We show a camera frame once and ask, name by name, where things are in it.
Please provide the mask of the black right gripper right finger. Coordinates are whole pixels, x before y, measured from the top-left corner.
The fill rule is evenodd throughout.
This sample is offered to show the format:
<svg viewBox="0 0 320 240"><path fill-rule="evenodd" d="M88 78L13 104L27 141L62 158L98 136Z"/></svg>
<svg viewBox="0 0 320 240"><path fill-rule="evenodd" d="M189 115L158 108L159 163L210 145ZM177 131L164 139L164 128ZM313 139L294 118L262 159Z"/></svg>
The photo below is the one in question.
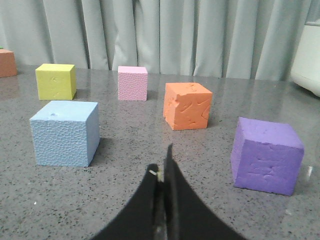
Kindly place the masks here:
<svg viewBox="0 0 320 240"><path fill-rule="evenodd" d="M243 240L197 196L173 160L172 147L164 161L164 207L169 240Z"/></svg>

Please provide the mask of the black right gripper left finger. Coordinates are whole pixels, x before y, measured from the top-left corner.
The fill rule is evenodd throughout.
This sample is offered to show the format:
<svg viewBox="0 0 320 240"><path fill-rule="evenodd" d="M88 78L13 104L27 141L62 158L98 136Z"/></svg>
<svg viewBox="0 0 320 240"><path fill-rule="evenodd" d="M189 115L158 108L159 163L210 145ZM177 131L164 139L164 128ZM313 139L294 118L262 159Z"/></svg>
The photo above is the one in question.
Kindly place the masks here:
<svg viewBox="0 0 320 240"><path fill-rule="evenodd" d="M146 173L129 202L96 236L95 240L152 240L154 238L154 200L158 183L156 164Z"/></svg>

